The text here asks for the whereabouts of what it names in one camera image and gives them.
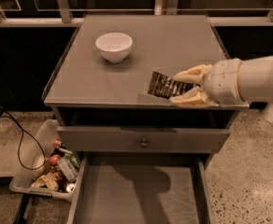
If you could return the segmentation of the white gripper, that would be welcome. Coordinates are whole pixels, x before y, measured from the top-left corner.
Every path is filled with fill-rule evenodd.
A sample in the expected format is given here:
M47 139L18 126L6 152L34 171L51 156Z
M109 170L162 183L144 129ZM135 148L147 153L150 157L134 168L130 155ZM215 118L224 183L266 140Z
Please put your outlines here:
M203 84L182 95L170 97L169 101L179 107L209 107L218 105L243 105L238 91L240 59L223 60L213 65L200 64L181 71L173 79L184 83Z

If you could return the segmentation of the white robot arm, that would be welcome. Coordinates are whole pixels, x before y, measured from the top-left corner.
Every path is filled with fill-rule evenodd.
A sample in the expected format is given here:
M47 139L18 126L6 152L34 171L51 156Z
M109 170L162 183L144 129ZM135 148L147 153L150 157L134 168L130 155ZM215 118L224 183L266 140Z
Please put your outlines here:
M273 56L198 65L173 77L195 87L170 102L179 107L273 104Z

